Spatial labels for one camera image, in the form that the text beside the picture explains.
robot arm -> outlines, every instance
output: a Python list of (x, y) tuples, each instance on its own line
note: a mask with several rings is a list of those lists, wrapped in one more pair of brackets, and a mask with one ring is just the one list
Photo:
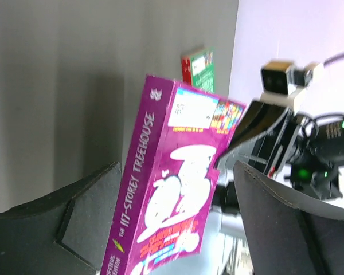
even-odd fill
[[(285, 179), (294, 189), (320, 200), (342, 197), (339, 167), (344, 166), (344, 115), (311, 118), (298, 113), (308, 85), (322, 73), (323, 65), (315, 63), (304, 69), (287, 61), (264, 66), (264, 92), (260, 100), (251, 102), (216, 167), (233, 170), (239, 160), (276, 178), (289, 164), (291, 174)], [(320, 125), (326, 118), (336, 120)], [(307, 135), (310, 125), (312, 131)], [(234, 182), (216, 188), (213, 204), (224, 213), (239, 213)]]

black cable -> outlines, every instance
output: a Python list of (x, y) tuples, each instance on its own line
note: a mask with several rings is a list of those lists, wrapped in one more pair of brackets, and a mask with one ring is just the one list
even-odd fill
[(342, 61), (342, 60), (344, 60), (344, 52), (337, 54), (335, 56), (332, 56), (328, 59), (325, 59), (325, 61), (323, 62), (323, 66), (327, 67), (327, 66), (330, 66), (330, 65), (332, 65), (338, 61)]
[[(318, 185), (325, 184), (326, 182), (332, 181), (337, 177), (339, 167), (336, 165), (333, 165), (333, 166), (329, 165), (329, 162), (324, 157), (316, 153), (315, 148), (311, 146), (310, 142), (313, 141), (318, 136), (318, 133), (319, 133), (318, 121), (322, 119), (334, 119), (337, 117), (344, 119), (344, 113), (328, 113), (326, 115), (320, 115), (317, 117), (311, 117), (309, 114), (306, 114), (306, 113), (300, 113), (300, 115), (302, 115), (303, 117), (307, 119), (307, 121), (301, 127), (304, 146), (306, 150), (310, 151), (312, 155), (316, 156), (320, 162), (322, 162), (326, 167), (330, 169), (330, 171), (328, 171), (327, 176), (322, 176), (322, 178), (317, 178)], [(306, 133), (306, 129), (311, 124), (313, 126), (313, 129), (311, 130), (311, 134), (308, 136)]]

green led light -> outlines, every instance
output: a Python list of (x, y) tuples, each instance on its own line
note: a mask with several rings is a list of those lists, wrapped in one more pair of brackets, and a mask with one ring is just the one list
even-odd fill
[(308, 179), (311, 177), (311, 173), (306, 169), (299, 170), (298, 175), (303, 179)]

book spine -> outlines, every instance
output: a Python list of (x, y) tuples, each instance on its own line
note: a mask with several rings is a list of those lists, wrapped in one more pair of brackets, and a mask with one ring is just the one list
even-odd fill
[(182, 65), (182, 79), (185, 83), (192, 85), (193, 84), (193, 76), (191, 72), (191, 59), (190, 58), (183, 58), (181, 61)]
[(101, 275), (125, 275), (172, 91), (172, 81), (146, 78)]

sticker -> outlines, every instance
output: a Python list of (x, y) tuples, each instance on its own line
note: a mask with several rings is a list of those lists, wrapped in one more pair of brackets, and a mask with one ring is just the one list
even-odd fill
[(220, 100), (214, 112), (211, 128), (215, 128), (217, 133), (228, 134), (235, 129), (242, 115), (243, 108), (224, 100)]
[(218, 99), (179, 88), (168, 126), (209, 129), (218, 102)]
[(196, 76), (197, 74), (204, 71), (206, 68), (205, 56), (199, 57), (198, 59), (194, 60), (192, 62), (192, 67), (193, 76)]

